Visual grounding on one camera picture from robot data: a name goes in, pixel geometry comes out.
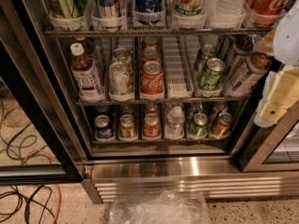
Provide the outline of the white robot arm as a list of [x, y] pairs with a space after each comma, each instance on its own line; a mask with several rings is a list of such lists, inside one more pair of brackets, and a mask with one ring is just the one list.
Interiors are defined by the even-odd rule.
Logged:
[[277, 124], [299, 100], [299, 0], [254, 50], [284, 64], [281, 71], [267, 76], [263, 98], [256, 109], [254, 123], [267, 128]]

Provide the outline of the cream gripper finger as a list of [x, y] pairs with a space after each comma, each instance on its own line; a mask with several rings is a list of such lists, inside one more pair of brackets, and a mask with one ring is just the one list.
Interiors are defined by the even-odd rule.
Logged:
[[263, 86], [263, 98], [256, 109], [254, 123], [262, 128], [277, 124], [298, 100], [299, 67], [285, 66], [279, 72], [270, 71]]
[[264, 53], [268, 56], [274, 55], [274, 37], [276, 28], [272, 29], [267, 35], [260, 39], [254, 46], [253, 50]]

